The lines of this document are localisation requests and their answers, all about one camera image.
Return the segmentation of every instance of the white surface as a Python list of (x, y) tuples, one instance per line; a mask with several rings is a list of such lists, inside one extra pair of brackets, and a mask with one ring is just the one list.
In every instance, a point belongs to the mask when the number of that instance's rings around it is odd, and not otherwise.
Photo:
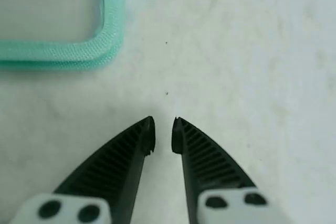
[(187, 223), (175, 116), (294, 223), (335, 223), (335, 17), (334, 0), (127, 0), (124, 45), (106, 68), (1, 72), (0, 222), (153, 115), (132, 223)]
[[(245, 203), (247, 194), (262, 195), (267, 204)], [(206, 205), (208, 198), (220, 197), (227, 207), (213, 208)], [(281, 209), (258, 189), (217, 189), (204, 191), (198, 198), (197, 222), (199, 224), (290, 224)]]
[(101, 0), (0, 0), (0, 39), (84, 41), (100, 27)]
[[(41, 219), (38, 215), (40, 207), (45, 203), (56, 200), (60, 209), (54, 216)], [(94, 205), (99, 208), (98, 217), (92, 224), (112, 224), (110, 208), (107, 201), (92, 197), (65, 196), (56, 194), (40, 194), (22, 203), (22, 206), (9, 224), (83, 224), (78, 218), (80, 211)]]

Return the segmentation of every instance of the green rubber gasket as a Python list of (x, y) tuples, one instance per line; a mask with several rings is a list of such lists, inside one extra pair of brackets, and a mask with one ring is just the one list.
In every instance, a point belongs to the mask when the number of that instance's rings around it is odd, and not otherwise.
[(98, 33), (83, 42), (0, 40), (0, 68), (88, 69), (108, 62), (123, 38), (125, 0), (103, 0)]

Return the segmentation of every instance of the transparent plastic panel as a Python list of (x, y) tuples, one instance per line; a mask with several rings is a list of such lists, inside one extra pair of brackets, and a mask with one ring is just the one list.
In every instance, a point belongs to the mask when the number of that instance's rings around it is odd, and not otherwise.
[(103, 0), (0, 0), (0, 40), (80, 42), (103, 22)]

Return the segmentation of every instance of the teal plastic edge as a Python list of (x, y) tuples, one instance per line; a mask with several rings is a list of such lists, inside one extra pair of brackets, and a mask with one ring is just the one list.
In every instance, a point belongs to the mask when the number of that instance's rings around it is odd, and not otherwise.
[(0, 68), (89, 69), (113, 58), (123, 38), (125, 0), (103, 0), (103, 25), (79, 43), (0, 41)]

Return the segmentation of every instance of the white countertop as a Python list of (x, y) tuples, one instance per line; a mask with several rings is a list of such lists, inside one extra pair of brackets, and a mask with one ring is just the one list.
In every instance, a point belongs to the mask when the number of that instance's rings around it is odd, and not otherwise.
[(335, 223), (334, 0), (127, 0), (124, 45), (88, 72), (0, 72), (0, 223), (152, 115), (132, 223), (188, 223), (175, 116), (294, 223)]

